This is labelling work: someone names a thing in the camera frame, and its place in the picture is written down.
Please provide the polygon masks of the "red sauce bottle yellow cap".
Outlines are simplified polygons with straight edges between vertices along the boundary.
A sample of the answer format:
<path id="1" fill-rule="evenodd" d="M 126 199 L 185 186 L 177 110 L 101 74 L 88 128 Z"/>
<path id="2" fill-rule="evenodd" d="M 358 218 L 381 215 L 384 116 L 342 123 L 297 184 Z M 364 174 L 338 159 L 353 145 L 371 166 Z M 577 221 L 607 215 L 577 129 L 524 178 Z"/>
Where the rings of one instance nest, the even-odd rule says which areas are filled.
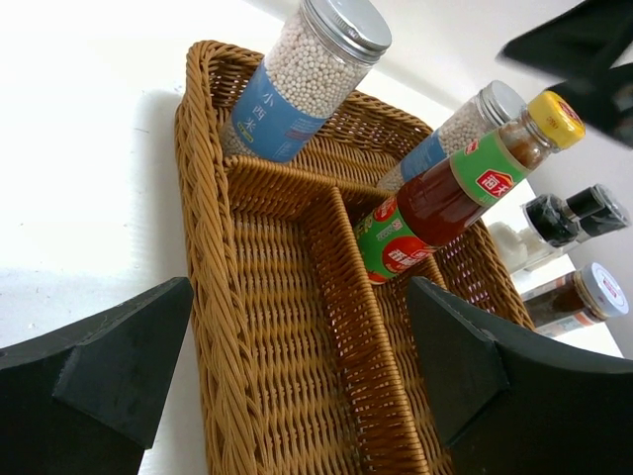
<path id="1" fill-rule="evenodd" d="M 448 244 L 585 134 L 572 106 L 544 91 L 516 118 L 415 176 L 354 228 L 370 283 L 382 285 Z"/>

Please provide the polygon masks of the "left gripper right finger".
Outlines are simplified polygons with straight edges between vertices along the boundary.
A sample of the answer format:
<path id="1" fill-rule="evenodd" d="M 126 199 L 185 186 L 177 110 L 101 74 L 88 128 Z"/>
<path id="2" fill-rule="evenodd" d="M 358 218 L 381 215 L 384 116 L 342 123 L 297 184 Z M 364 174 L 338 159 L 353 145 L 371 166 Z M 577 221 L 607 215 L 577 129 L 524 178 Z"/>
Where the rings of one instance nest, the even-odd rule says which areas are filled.
<path id="1" fill-rule="evenodd" d="M 407 312 L 459 474 L 628 474 L 632 363 L 494 316 L 423 277 Z"/>

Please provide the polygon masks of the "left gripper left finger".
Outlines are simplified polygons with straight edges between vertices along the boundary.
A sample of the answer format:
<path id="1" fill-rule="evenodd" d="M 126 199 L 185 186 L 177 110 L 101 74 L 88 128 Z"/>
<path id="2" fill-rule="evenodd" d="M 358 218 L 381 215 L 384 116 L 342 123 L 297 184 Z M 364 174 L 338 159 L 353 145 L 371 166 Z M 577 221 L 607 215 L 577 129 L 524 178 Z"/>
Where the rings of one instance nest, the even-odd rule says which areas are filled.
<path id="1" fill-rule="evenodd" d="M 193 290 L 172 278 L 1 350 L 4 474 L 136 474 L 152 448 Z"/>

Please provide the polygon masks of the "dark paste jar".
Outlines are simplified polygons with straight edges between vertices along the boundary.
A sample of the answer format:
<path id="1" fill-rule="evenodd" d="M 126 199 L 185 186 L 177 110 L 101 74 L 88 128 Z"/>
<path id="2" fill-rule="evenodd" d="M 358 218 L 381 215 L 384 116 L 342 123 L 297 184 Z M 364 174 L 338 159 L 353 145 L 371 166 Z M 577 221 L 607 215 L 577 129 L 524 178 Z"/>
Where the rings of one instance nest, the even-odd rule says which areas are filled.
<path id="1" fill-rule="evenodd" d="M 551 338 L 626 316 L 630 307 L 616 279 L 590 263 L 521 295 L 535 330 Z"/>

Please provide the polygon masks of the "tall blue label jar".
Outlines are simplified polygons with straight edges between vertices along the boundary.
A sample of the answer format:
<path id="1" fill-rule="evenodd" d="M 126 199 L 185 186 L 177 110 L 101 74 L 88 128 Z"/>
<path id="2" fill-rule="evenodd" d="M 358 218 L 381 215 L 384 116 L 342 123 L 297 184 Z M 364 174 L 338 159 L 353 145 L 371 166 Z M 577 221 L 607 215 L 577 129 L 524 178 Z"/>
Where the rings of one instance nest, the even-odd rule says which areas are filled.
<path id="1" fill-rule="evenodd" d="M 377 187 L 389 192 L 398 191 L 415 176 L 516 118 L 525 105 L 514 89 L 493 80 L 416 145 L 378 181 Z"/>

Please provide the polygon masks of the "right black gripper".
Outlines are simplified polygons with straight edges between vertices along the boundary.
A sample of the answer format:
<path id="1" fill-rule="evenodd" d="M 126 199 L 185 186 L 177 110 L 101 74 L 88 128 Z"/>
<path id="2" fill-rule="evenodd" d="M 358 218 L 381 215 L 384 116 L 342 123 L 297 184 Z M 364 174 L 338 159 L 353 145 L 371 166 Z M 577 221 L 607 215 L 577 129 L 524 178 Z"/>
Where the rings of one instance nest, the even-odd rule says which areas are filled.
<path id="1" fill-rule="evenodd" d="M 632 47 L 630 1 L 583 1 L 509 41 L 497 57 L 561 79 L 559 94 L 589 126 L 632 146 L 632 63 L 616 61 Z"/>

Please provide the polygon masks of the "black knob white powder bottle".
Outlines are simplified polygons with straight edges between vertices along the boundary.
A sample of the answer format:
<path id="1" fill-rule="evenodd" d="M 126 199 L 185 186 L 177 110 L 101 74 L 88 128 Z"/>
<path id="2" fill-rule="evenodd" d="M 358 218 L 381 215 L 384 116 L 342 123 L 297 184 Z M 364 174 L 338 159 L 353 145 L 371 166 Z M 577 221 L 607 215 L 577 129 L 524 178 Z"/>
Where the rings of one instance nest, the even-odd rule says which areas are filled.
<path id="1" fill-rule="evenodd" d="M 539 195 L 523 204 L 521 212 L 517 228 L 501 221 L 489 226 L 497 254 L 510 274 L 533 270 L 538 262 L 571 243 L 579 233 L 578 217 L 556 195 Z"/>

